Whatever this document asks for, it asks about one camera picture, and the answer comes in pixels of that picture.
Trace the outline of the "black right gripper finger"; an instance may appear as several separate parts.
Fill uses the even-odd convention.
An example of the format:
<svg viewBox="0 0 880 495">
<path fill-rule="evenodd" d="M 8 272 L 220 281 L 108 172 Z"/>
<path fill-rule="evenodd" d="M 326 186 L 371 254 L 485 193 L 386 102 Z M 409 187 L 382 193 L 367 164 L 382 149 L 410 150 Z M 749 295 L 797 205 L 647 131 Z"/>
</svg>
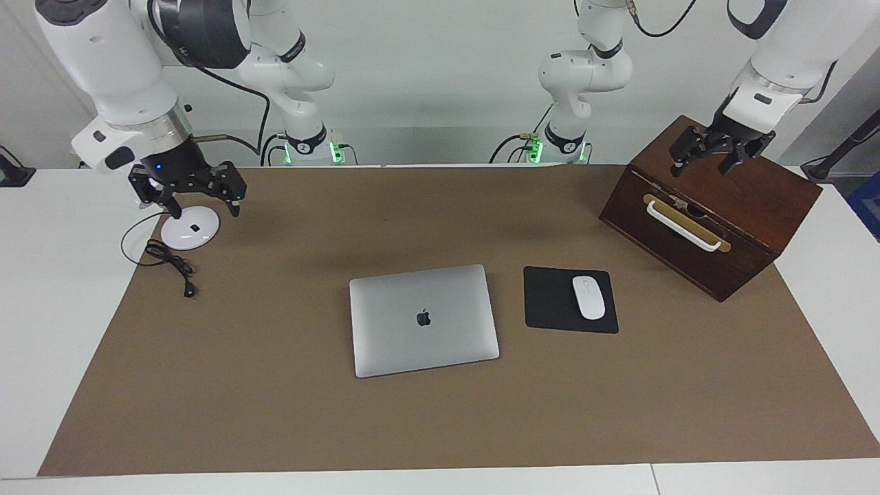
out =
<svg viewBox="0 0 880 495">
<path fill-rule="evenodd" d="M 232 161 L 210 167 L 210 196 L 222 200 L 230 216 L 238 217 L 240 203 L 245 199 L 246 182 Z"/>
<path fill-rule="evenodd" d="M 129 172 L 129 182 L 141 204 L 160 206 L 174 219 L 182 217 L 182 207 L 174 197 L 176 191 L 173 186 L 161 184 L 161 188 L 157 188 L 152 184 L 144 167 L 132 167 Z"/>
</svg>

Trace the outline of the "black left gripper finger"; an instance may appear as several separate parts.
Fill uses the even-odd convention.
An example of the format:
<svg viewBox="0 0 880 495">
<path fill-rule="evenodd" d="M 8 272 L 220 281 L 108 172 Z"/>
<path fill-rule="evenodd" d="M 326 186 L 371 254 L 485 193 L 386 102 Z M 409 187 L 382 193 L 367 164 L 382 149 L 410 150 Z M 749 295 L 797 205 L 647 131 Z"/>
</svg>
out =
<svg viewBox="0 0 880 495">
<path fill-rule="evenodd" d="M 718 172 L 722 176 L 729 175 L 736 166 L 753 159 L 756 153 L 760 153 L 760 141 L 732 142 L 729 150 L 723 153 L 724 157 L 718 164 Z"/>
<path fill-rule="evenodd" d="M 707 129 L 689 126 L 673 141 L 673 144 L 670 145 L 670 159 L 672 159 L 670 173 L 672 173 L 672 177 L 680 177 L 685 172 L 686 166 L 696 160 L 704 159 L 710 154 L 711 149 L 706 144 L 707 136 Z"/>
</svg>

